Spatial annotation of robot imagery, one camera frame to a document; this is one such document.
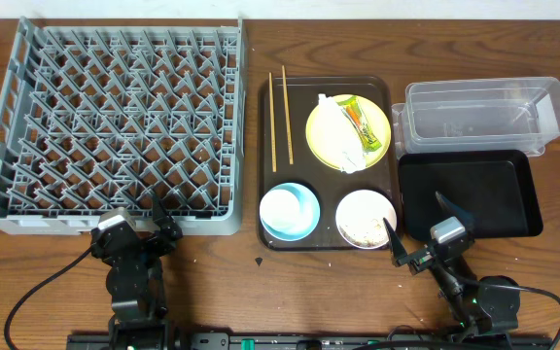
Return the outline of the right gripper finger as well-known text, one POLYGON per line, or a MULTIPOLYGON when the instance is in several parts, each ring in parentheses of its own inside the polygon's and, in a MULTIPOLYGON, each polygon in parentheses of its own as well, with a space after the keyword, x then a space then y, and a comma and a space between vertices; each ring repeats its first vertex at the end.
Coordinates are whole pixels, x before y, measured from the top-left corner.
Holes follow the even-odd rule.
POLYGON ((446 215, 457 218, 459 222, 464 226, 466 231, 474 231, 475 218, 472 213, 454 204, 452 201, 446 198, 441 192, 436 192, 435 196, 440 209, 446 215))
POLYGON ((384 218, 384 225, 389 236, 389 249, 392 255, 392 264, 395 267, 401 267, 407 263, 407 252, 402 241, 386 218, 384 218))

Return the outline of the white pink bowl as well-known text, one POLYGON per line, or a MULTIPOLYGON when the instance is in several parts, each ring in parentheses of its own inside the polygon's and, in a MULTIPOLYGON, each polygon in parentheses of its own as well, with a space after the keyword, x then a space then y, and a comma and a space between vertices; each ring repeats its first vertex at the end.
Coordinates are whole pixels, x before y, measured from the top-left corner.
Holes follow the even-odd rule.
POLYGON ((389 243, 386 224, 397 227, 397 212, 382 193, 357 190, 345 195, 335 212, 341 237, 358 249, 378 249, 389 243))

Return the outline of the white napkin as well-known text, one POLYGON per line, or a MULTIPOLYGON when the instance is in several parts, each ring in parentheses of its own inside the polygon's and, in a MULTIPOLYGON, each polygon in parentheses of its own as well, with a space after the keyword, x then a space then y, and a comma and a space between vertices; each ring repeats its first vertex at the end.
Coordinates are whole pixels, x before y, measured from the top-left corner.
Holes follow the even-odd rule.
POLYGON ((367 161, 354 126, 330 96, 318 95, 317 135, 329 164, 347 174, 362 171, 367 161))

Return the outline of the green orange snack wrapper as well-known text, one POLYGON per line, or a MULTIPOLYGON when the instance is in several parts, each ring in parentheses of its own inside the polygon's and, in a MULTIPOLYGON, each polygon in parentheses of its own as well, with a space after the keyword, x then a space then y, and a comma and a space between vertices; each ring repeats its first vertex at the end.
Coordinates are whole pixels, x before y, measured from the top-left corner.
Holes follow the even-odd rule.
POLYGON ((338 106, 342 114, 350 121, 357 131, 363 151, 366 153, 377 151, 382 144, 373 133, 358 96, 352 95, 348 99, 338 102, 338 106))

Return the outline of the wooden chopstick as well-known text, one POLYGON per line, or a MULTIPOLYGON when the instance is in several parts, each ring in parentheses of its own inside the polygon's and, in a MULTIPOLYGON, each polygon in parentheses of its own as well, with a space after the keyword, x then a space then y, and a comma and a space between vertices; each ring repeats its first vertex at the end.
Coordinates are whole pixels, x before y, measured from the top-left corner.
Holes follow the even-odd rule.
POLYGON ((274 84, 273 75, 268 73, 268 96, 269 96, 269 126, 272 172, 277 172, 276 134, 275 134, 275 108, 274 108, 274 84))
POLYGON ((293 165, 294 164, 293 137, 292 137, 289 93, 288 93, 288 85, 287 85, 287 73, 286 73, 285 65, 282 65, 281 71, 282 71, 282 88, 283 88, 285 124, 286 124, 287 145, 288 145, 288 157, 289 157, 289 164, 293 165))

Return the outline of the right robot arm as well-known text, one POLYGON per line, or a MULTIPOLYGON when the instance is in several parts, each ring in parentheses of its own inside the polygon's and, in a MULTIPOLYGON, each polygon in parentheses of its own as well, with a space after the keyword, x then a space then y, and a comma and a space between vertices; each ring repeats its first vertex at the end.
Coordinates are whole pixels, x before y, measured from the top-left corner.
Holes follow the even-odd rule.
POLYGON ((440 192, 436 199, 446 219, 431 227, 431 239, 415 252, 408 253, 391 224, 384 223, 393 265, 406 265, 413 275, 425 270, 432 274, 441 297, 460 323, 460 329, 448 335, 451 341, 506 335, 518 327, 517 284, 505 276, 478 279, 473 274, 463 253, 474 244, 475 217, 440 192))

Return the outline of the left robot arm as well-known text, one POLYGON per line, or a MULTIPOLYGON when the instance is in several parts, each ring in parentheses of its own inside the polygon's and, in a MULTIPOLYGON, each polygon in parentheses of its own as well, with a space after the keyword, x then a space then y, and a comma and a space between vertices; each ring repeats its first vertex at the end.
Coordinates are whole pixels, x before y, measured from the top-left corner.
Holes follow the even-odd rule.
POLYGON ((106 289, 114 316, 109 349, 180 349, 187 342, 166 319, 168 307, 160 258, 170 254, 183 233, 160 199, 152 196, 157 229, 145 234, 119 207, 100 216, 91 231, 90 252, 110 266, 106 289))

